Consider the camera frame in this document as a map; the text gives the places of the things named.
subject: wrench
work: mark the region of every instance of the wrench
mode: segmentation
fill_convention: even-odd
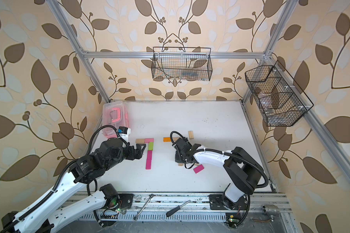
[[[143,207],[140,209],[140,211],[137,213],[137,215],[134,216],[134,221],[136,221],[139,218],[139,215],[141,214],[141,212],[144,210],[144,208],[148,205],[148,203],[150,202],[150,200],[154,197],[154,194],[150,194],[149,198],[147,199],[147,202],[145,202],[145,204],[143,205]]]

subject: black cable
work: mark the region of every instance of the black cable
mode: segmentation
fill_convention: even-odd
[[[222,151],[218,151],[218,150],[215,150],[215,149],[199,149],[199,150],[196,150],[193,154],[195,154],[197,152],[202,152],[202,151],[210,151],[210,152],[215,152],[215,153],[218,153],[218,154],[223,154]],[[266,174],[259,167],[257,167],[256,165],[252,164],[250,161],[247,161],[246,159],[244,159],[244,158],[242,158],[240,156],[234,155],[232,153],[224,152],[224,155],[233,157],[233,158],[237,159],[240,162],[246,163],[246,164],[250,165],[251,167],[254,167],[262,175],[262,177],[265,180],[265,182],[263,184],[257,185],[256,188],[263,188],[263,187],[266,187],[268,185],[268,178],[267,178]]]
[[[122,142],[126,145],[126,147],[128,147],[128,144],[127,144],[126,140],[124,140],[123,138],[121,138],[121,135],[118,133],[117,128],[115,128],[115,127],[112,126],[112,125],[107,124],[107,125],[101,126],[100,128],[98,128],[98,129],[92,134],[91,139],[89,140],[89,143],[88,143],[87,155],[91,153],[93,139],[96,137],[96,135],[98,134],[98,132],[99,132],[100,130],[102,130],[103,128],[112,128],[112,129],[114,129],[114,132],[115,132],[115,134],[117,135],[117,138],[119,138],[120,140],[122,140]]]

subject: white table surface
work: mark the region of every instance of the white table surface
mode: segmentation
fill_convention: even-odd
[[[131,145],[136,147],[136,138],[154,138],[151,170],[145,169],[146,148],[140,160],[124,160],[108,170],[98,179],[98,187],[111,183],[119,192],[224,191],[232,180],[223,168],[203,164],[205,169],[195,174],[193,169],[178,166],[172,143],[163,142],[163,138],[169,137],[173,130],[184,137],[188,137],[188,131],[192,130],[194,139],[190,143],[199,143],[207,148],[222,151],[242,147],[262,165],[239,102],[125,102],[125,105],[131,128],[128,140]],[[105,140],[100,132],[92,151]],[[271,192],[271,188],[267,186],[255,191]]]

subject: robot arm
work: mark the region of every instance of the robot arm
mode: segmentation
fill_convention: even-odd
[[[176,133],[180,136],[176,142],[172,135]],[[255,161],[243,148],[236,147],[234,150],[218,151],[201,146],[191,145],[186,137],[176,131],[171,132],[170,138],[174,148],[175,161],[178,163],[201,163],[223,167],[233,181],[223,193],[224,205],[228,209],[234,209],[235,203],[244,194],[253,194],[256,188],[263,188],[268,185],[268,178],[264,174],[263,168]],[[258,184],[263,176],[265,183]]]
[[[100,148],[89,153],[93,138],[106,127],[113,128],[117,133],[117,138],[109,138],[101,144]],[[130,146],[124,139],[128,138],[130,131],[126,127],[119,127],[117,130],[110,125],[99,128],[91,137],[88,154],[71,161],[60,173],[56,184],[29,207],[20,212],[11,212],[5,215],[2,218],[4,229],[0,233],[7,231],[40,233],[48,230],[53,233],[86,213],[103,206],[110,208],[112,199],[119,199],[119,196],[114,187],[107,184],[85,199],[57,210],[74,193],[89,185],[113,166],[125,159],[141,159],[146,145],[136,144],[136,149],[134,146]]]

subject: storage case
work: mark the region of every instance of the storage case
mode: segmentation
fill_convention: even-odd
[[[115,128],[119,126],[129,127],[127,109],[122,101],[104,104],[102,125],[107,124]],[[103,128],[103,135],[107,138],[117,137],[112,128]]]

